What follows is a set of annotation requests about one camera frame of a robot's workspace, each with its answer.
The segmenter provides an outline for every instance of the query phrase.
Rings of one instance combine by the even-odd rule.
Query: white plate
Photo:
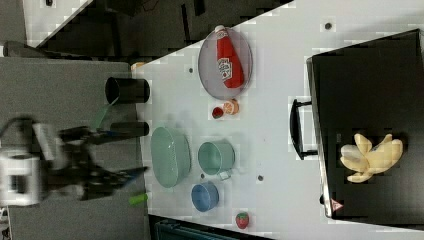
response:
[[[226,28],[231,38],[233,47],[240,59],[243,68],[244,83],[238,88],[227,88],[220,80],[218,63],[216,59],[216,34],[211,32],[203,42],[199,53],[198,69],[200,80],[205,90],[214,98],[229,100],[242,93],[249,84],[252,73],[252,52],[249,44],[241,33]]]

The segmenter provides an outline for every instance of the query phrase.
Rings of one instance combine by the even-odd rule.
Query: green bowl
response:
[[[190,149],[184,134],[177,129],[158,127],[151,141],[153,172],[158,182],[171,188],[190,172]]]

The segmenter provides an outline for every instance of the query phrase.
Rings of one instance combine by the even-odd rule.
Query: white table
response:
[[[324,29],[327,22],[332,29]],[[147,79],[152,89],[151,99],[137,105],[139,115],[152,131],[164,125],[179,128],[192,155],[189,176],[171,190],[158,184],[153,171],[146,173],[146,189],[153,195],[148,213],[274,239],[424,238],[424,232],[327,219],[318,201],[318,159],[301,161],[289,134],[293,100],[309,99],[308,57],[420,26],[424,1],[418,0],[297,0],[242,23],[234,29],[252,48],[252,85],[237,98],[240,113],[221,121],[211,119],[210,113],[223,102],[206,93],[197,72],[202,42],[133,66],[133,77]],[[304,110],[304,143],[314,149],[311,108]],[[145,166],[152,166],[150,136],[141,140]],[[194,184],[201,182],[197,150],[204,141],[220,138],[228,139],[237,152],[233,176],[223,182],[206,178],[217,185],[220,202],[200,213],[190,198]],[[264,176],[263,182],[258,175]],[[234,220],[241,210],[251,217],[245,230]]]
[[[93,0],[22,0],[27,45],[37,47],[56,34]]]

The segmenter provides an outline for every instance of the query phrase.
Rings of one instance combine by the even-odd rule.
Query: ketchup bottle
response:
[[[217,36],[217,61],[218,70],[227,88],[238,88],[244,83],[243,68],[231,39],[224,26],[215,28]]]

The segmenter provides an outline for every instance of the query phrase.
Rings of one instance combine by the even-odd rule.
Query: suitcase handle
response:
[[[299,107],[312,105],[312,101],[309,102],[298,102],[297,99],[293,101],[293,105],[290,111],[290,135],[294,145],[294,149],[299,155],[300,159],[303,160],[307,156],[318,155],[317,150],[303,151],[302,141],[302,129],[300,126],[299,118]]]

